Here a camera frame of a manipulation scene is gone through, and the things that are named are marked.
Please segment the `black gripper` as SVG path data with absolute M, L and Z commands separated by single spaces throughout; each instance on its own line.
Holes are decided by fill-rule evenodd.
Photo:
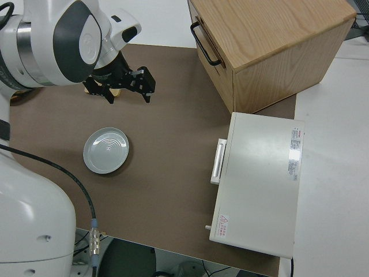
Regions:
M 82 82 L 90 95 L 105 97 L 109 104 L 114 103 L 115 96 L 112 89 L 128 89 L 142 95 L 146 103 L 150 103 L 151 95 L 155 92 L 156 82 L 149 69 L 145 66 L 136 71 L 119 69 L 103 73 L 95 70 L 94 74 Z

